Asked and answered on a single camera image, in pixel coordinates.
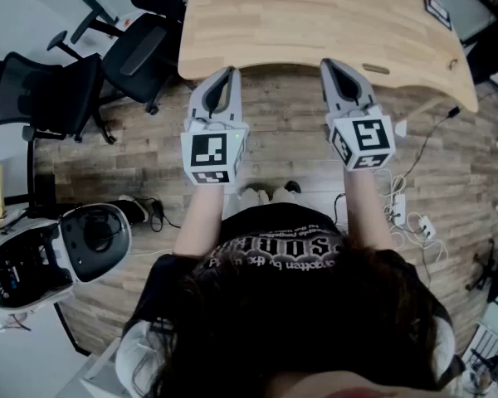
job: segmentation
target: black shoe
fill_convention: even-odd
[[[293,180],[288,181],[286,183],[286,185],[284,186],[284,188],[288,192],[295,192],[295,193],[300,193],[301,192],[299,183],[298,182],[294,182]]]

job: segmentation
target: person's foot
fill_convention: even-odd
[[[288,181],[286,183],[286,185],[284,186],[284,188],[288,192],[301,193],[301,189],[300,189],[299,183],[298,182],[294,182],[293,180]]]
[[[129,195],[121,195],[118,198],[119,201],[130,201],[133,202],[142,212],[144,213],[144,221],[147,221],[149,219],[149,212],[146,208],[144,208],[139,201],[137,201],[134,197],[129,196]]]

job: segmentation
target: black office chair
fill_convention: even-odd
[[[97,55],[68,66],[43,65],[18,53],[0,61],[0,125],[24,123],[22,137],[81,141],[88,118],[94,121],[108,144],[116,140],[105,129],[98,111],[103,77]]]
[[[122,32],[98,21],[100,9],[92,11],[71,37],[76,44],[87,28],[117,36],[101,67],[105,78],[118,90],[140,103],[147,103],[146,112],[154,115],[159,109],[155,100],[170,76],[188,88],[195,86],[178,75],[178,54],[183,33],[183,0],[131,0],[138,8],[158,13],[145,13]]]

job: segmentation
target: dark hair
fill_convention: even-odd
[[[290,275],[228,258],[195,269],[174,293],[176,340],[164,338],[150,396],[255,398],[283,371],[436,390],[432,301],[399,264],[392,252],[348,248],[333,267]]]

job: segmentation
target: white cube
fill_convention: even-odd
[[[196,185],[234,184],[246,140],[246,129],[181,133],[184,171]]]
[[[381,168],[395,154],[393,128],[387,115],[333,118],[329,140],[347,171]]]

